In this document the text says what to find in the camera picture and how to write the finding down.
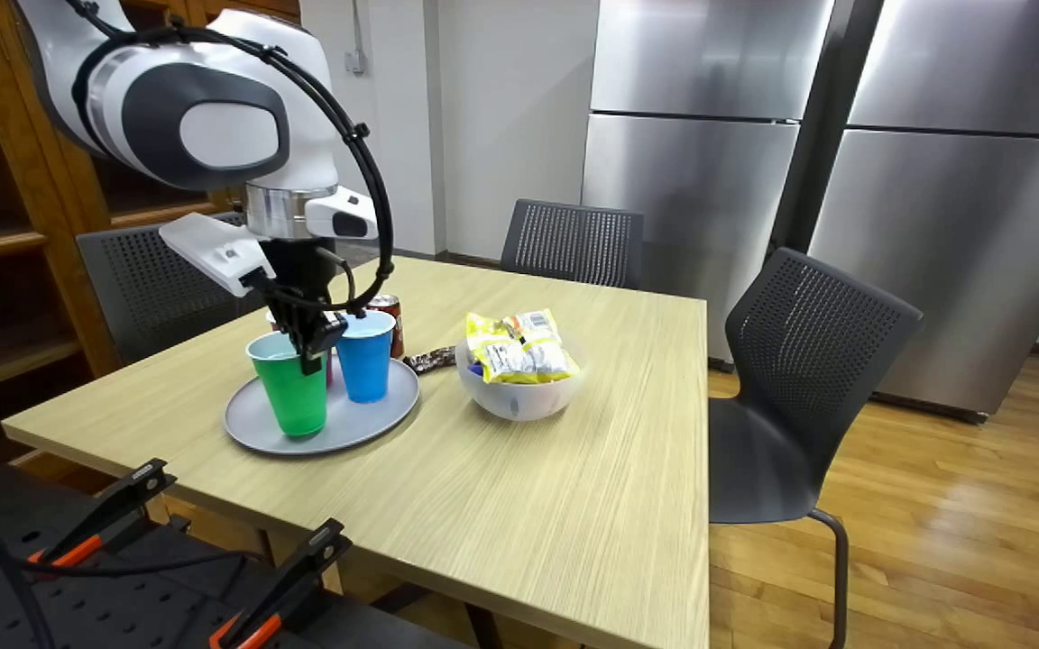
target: wooden table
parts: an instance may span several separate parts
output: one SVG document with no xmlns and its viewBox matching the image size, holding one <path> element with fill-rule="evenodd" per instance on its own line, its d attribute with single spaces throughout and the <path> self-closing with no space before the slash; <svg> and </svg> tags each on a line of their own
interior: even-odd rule
<svg viewBox="0 0 1039 649">
<path fill-rule="evenodd" d="M 397 258 L 406 353 L 462 318 L 549 305 L 586 366 L 533 424 L 483 413 L 453 370 L 390 437 L 333 456 L 263 456 L 223 437 L 252 378 L 236 318 L 2 421 L 104 473 L 165 456 L 177 490 L 260 523 L 345 534 L 400 577 L 586 644 L 707 644 L 707 305 L 654 290 Z"/>
</svg>

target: snack bag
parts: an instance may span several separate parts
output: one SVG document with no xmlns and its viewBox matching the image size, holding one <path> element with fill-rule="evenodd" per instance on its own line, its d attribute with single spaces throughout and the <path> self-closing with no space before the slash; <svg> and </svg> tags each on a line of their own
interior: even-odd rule
<svg viewBox="0 0 1039 649">
<path fill-rule="evenodd" d="M 581 366 L 565 355 L 551 308 L 466 318 L 466 346 L 483 380 L 563 380 Z"/>
</svg>

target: chair backrest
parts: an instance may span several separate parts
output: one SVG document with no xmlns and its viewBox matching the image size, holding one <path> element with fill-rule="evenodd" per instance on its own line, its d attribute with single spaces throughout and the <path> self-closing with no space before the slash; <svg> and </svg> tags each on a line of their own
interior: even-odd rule
<svg viewBox="0 0 1039 649">
<path fill-rule="evenodd" d="M 235 299 L 183 264 L 158 225 L 79 235 L 79 257 L 122 360 L 263 305 L 260 294 Z"/>
<path fill-rule="evenodd" d="M 918 308 L 780 249 L 729 313 L 739 400 L 780 421 L 818 486 L 852 416 L 918 328 Z"/>
<path fill-rule="evenodd" d="M 519 197 L 500 252 L 506 270 L 639 288 L 642 215 Z"/>
</svg>

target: refrigerator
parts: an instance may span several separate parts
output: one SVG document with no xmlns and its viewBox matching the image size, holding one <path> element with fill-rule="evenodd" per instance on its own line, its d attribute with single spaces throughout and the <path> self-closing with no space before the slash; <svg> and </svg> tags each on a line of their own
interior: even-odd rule
<svg viewBox="0 0 1039 649">
<path fill-rule="evenodd" d="M 923 308 L 880 392 L 994 413 L 1039 340 L 1039 0 L 882 0 L 806 252 Z"/>
<path fill-rule="evenodd" d="M 642 283 L 707 299 L 707 353 L 762 270 L 830 0 L 601 0 L 584 206 L 642 212 Z"/>
</svg>

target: green cup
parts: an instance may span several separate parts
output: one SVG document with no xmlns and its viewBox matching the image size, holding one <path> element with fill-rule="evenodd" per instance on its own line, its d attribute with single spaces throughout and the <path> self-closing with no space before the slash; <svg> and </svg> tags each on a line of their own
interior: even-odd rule
<svg viewBox="0 0 1039 649">
<path fill-rule="evenodd" d="M 287 336 L 270 332 L 246 346 L 254 376 L 266 388 L 276 428 L 287 438 L 311 438 L 328 424 L 324 364 L 311 376 L 299 366 L 299 353 Z"/>
</svg>

